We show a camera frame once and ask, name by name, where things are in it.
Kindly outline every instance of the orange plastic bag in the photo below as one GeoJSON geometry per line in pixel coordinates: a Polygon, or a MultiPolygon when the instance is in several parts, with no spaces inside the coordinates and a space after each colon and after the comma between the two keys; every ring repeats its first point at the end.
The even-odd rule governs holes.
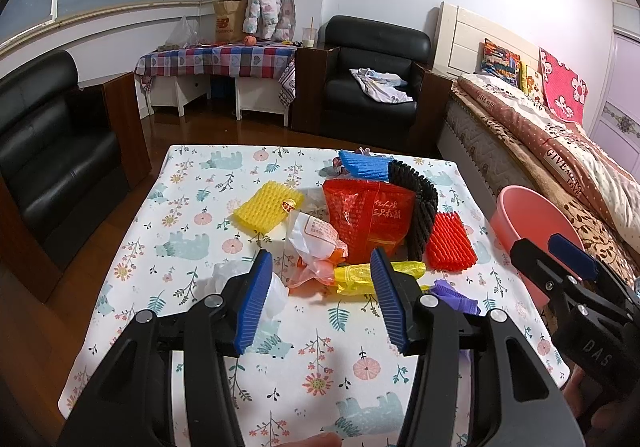
{"type": "Polygon", "coordinates": [[[413,191],[390,183],[340,178],[326,180],[322,190],[329,221],[348,246],[348,263],[369,263],[376,247],[393,254],[409,231],[413,191]]]}

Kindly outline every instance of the hanging jacket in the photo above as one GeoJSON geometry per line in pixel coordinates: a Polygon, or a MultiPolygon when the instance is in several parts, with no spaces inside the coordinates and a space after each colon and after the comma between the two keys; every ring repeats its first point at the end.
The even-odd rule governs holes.
{"type": "Polygon", "coordinates": [[[295,17],[293,0],[249,0],[242,29],[262,39],[290,39],[296,26],[295,17]]]}

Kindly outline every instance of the white tablecloth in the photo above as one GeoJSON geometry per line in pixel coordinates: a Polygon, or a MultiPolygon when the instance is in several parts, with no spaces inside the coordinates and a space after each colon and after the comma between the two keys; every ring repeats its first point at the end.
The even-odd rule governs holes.
{"type": "MultiPolygon", "coordinates": [[[[273,254],[287,279],[296,260],[281,223],[268,235],[238,230],[230,218],[261,184],[276,180],[303,190],[303,210],[326,217],[321,185],[337,150],[257,146],[173,146],[113,260],[98,296],[84,345],[60,396],[68,416],[87,380],[131,316],[186,311],[204,295],[213,266],[252,261],[260,248],[273,254]],[[191,245],[175,244],[192,241],[191,245]],[[198,252],[205,247],[204,253],[198,252]],[[167,255],[172,249],[175,255],[167,255]]],[[[479,300],[482,313],[505,310],[560,384],[568,368],[551,345],[540,316],[495,234],[452,162],[396,156],[436,185],[441,211],[456,211],[479,261],[463,273],[428,271],[420,284],[446,278],[479,300]]],[[[254,351],[227,359],[229,384],[248,447],[274,447],[321,429],[347,436],[346,447],[386,447],[398,438],[414,377],[415,358],[392,346],[376,298],[339,297],[303,286],[270,326],[258,329],[254,351]],[[379,417],[373,422],[367,415],[379,417]]],[[[176,445],[188,446],[182,353],[175,352],[176,445]]],[[[453,445],[466,443],[470,398],[468,361],[460,357],[458,415],[453,445]]]]}

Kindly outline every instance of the finger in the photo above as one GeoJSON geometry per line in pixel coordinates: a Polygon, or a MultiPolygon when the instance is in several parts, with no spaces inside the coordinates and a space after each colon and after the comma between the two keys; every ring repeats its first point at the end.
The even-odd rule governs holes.
{"type": "Polygon", "coordinates": [[[584,412],[584,401],[580,390],[580,383],[584,378],[584,371],[581,367],[575,366],[574,372],[569,377],[568,382],[562,389],[562,394],[569,405],[574,417],[578,418],[584,412]]]}
{"type": "Polygon", "coordinates": [[[622,402],[609,402],[593,413],[591,426],[595,429],[608,429],[620,414],[622,402]]]}
{"type": "Polygon", "coordinates": [[[323,432],[311,438],[285,443],[282,447],[340,447],[340,445],[342,445],[342,438],[335,432],[323,432]]]}
{"type": "Polygon", "coordinates": [[[575,366],[573,372],[571,373],[571,377],[569,377],[569,382],[566,383],[565,388],[567,387],[578,387],[584,379],[585,372],[580,366],[575,366]]]}

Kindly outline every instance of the paper bag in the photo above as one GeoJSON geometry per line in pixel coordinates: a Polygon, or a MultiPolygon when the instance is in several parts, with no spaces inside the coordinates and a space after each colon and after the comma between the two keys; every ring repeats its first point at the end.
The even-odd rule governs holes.
{"type": "Polygon", "coordinates": [[[246,35],[242,31],[247,0],[224,0],[213,3],[216,13],[216,42],[238,42],[246,35]]]}

